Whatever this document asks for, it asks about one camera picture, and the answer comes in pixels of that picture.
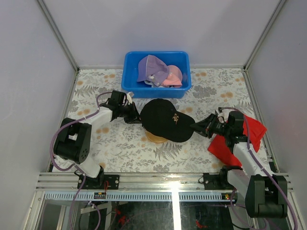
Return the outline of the wooden hat stand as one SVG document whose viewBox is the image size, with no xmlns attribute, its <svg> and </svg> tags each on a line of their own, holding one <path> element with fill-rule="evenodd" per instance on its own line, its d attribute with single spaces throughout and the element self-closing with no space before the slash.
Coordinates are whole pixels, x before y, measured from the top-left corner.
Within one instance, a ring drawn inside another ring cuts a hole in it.
<svg viewBox="0 0 307 230">
<path fill-rule="evenodd" d="M 167 139 L 165 139 L 163 137 L 155 136 L 147 130 L 145 131 L 145 135 L 150 142 L 153 142 L 153 143 L 156 143 L 156 144 L 162 144 L 162 143 L 167 142 Z"/>
</svg>

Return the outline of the pink baseball cap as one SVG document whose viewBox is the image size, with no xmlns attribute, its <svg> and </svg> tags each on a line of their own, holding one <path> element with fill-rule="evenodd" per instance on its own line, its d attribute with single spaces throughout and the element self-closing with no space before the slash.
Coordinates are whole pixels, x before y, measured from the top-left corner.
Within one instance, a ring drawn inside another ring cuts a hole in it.
<svg viewBox="0 0 307 230">
<path fill-rule="evenodd" d="M 180 88 L 183 80 L 181 70 L 175 65 L 169 65 L 167 67 L 169 68 L 169 74 L 168 77 L 162 82 L 162 86 L 168 88 Z"/>
</svg>

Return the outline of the black baseball cap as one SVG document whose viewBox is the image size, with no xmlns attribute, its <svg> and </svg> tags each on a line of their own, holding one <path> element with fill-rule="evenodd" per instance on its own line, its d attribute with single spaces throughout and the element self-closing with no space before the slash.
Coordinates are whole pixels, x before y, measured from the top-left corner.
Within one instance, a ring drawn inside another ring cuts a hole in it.
<svg viewBox="0 0 307 230">
<path fill-rule="evenodd" d="M 190 126 L 195 124 L 195 120 L 177 111 L 169 100 L 149 101 L 141 110 L 140 119 L 146 131 L 173 142 L 188 141 L 193 135 Z"/>
</svg>

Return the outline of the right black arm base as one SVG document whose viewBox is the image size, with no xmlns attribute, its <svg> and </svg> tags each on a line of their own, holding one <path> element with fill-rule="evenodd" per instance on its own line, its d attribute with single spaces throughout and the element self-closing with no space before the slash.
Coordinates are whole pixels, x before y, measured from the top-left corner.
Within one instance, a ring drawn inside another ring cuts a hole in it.
<svg viewBox="0 0 307 230">
<path fill-rule="evenodd" d="M 203 182 L 205 190 L 233 190 L 223 174 L 204 173 Z"/>
</svg>

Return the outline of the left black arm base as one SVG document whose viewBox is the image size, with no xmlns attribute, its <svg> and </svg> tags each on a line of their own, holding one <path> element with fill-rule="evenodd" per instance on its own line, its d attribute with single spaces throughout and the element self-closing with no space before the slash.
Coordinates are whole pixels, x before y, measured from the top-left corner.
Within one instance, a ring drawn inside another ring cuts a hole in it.
<svg viewBox="0 0 307 230">
<path fill-rule="evenodd" d="M 82 189 L 87 189 L 87 190 L 118 190 L 119 188 L 119 180 L 120 176 L 116 174 L 107 174 L 104 175 L 103 179 L 100 180 L 99 178 L 91 178 L 86 176 L 85 177 L 85 182 L 82 185 L 84 176 L 79 175 L 79 180 L 78 180 L 78 185 L 77 188 L 79 189 L 80 187 Z"/>
</svg>

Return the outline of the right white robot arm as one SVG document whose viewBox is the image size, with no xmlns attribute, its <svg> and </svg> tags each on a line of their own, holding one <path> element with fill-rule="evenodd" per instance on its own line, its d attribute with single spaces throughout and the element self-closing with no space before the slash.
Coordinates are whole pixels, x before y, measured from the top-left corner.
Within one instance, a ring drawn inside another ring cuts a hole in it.
<svg viewBox="0 0 307 230">
<path fill-rule="evenodd" d="M 213 135 L 225 138 L 226 146 L 241 166 L 224 167 L 219 185 L 224 189 L 233 186 L 243 196 L 251 218 L 287 217 L 287 181 L 272 172 L 257 156 L 250 138 L 248 119 L 243 113 L 231 111 L 227 122 L 220 122 L 217 114 L 210 114 L 190 127 L 206 138 Z"/>
</svg>

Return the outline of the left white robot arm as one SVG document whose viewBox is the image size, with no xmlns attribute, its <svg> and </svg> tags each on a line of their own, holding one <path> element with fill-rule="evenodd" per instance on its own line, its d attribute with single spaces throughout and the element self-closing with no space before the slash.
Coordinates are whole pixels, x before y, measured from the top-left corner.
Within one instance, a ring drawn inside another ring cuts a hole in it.
<svg viewBox="0 0 307 230">
<path fill-rule="evenodd" d="M 132 92 L 113 90 L 96 97 L 96 109 L 80 119 L 64 118 L 61 127 L 52 138 L 49 147 L 52 164 L 65 172 L 75 167 L 89 177 L 88 183 L 94 189 L 104 186 L 103 167 L 90 156 L 92 132 L 117 118 L 127 124 L 140 123 L 140 115 L 132 101 Z"/>
</svg>

